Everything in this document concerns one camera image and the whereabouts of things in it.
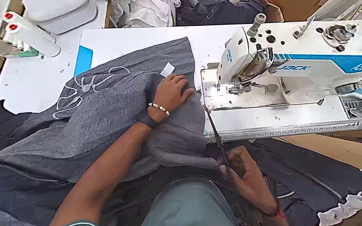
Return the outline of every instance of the right hand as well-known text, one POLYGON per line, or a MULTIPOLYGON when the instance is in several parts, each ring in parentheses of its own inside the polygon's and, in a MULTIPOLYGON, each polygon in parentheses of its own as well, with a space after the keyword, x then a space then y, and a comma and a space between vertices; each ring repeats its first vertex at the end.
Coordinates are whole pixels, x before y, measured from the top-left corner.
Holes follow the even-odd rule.
POLYGON ((240 195, 254 204, 258 209, 267 214, 274 214, 278 211, 276 199, 269 191, 262 172, 259 170, 254 159, 244 146, 234 148, 227 152, 230 169, 227 171, 225 165, 220 165, 220 171, 236 186, 240 195))

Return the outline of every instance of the red cap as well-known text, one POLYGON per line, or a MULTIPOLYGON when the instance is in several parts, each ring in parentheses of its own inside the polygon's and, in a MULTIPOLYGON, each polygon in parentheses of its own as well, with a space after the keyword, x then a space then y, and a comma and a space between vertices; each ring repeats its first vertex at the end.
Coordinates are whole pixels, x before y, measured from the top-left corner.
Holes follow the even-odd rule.
POLYGON ((5 18, 11 19, 13 15, 11 13, 5 13, 5 18))
POLYGON ((14 30, 16 28, 18 28, 18 26, 16 24, 9 25, 9 29, 11 29, 11 30, 14 30))

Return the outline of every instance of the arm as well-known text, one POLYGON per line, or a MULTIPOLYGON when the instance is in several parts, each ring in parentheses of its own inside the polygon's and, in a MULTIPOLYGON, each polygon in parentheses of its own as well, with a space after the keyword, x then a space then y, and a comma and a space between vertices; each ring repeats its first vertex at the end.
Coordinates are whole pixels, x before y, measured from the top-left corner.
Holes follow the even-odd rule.
MULTIPOLYGON (((154 102, 171 111, 185 102, 195 90, 181 95, 188 83, 184 75, 170 75, 158 85, 154 102)), ((148 108, 148 115, 157 122, 166 113, 156 107, 148 108)), ((58 208, 50 226, 63 226, 76 220, 98 222, 101 208, 111 192, 128 172, 143 141, 153 130, 142 122, 134 123, 83 174, 58 208)))
MULTIPOLYGON (((233 181, 240 195, 263 213, 275 214, 280 211, 276 199, 266 185, 262 172, 245 147, 241 146, 227 152, 227 158, 235 171, 230 169, 230 172, 227 172, 225 165, 220 165, 220 171, 233 181)), ((288 226, 281 211, 278 215, 268 217, 264 221, 265 226, 288 226)))

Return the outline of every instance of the fabric tag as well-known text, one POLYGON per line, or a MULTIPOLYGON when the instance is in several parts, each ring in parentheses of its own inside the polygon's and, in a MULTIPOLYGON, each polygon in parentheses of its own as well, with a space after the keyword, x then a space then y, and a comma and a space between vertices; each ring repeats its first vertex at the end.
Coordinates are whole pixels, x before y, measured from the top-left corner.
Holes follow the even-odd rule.
POLYGON ((166 66, 163 68, 160 74, 167 78, 169 75, 171 75, 171 73, 173 73, 174 68, 175 67, 171 65, 170 62, 167 62, 166 66))

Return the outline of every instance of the left hand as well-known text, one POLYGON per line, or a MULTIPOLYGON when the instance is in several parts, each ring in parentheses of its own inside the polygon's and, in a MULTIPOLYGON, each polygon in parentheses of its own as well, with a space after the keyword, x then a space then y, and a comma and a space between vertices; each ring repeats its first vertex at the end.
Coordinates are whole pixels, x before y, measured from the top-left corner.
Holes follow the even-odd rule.
MULTIPOLYGON (((179 105, 184 103, 192 93, 195 92, 195 89, 191 88, 185 90, 181 95, 181 89, 187 83, 187 77, 183 74, 172 74, 167 78, 162 79, 157 87, 154 103, 162 106, 168 110, 168 112, 176 109, 179 105)), ((163 121, 163 119, 167 116, 164 111, 158 109, 157 107, 148 107, 148 115, 157 122, 163 121)))

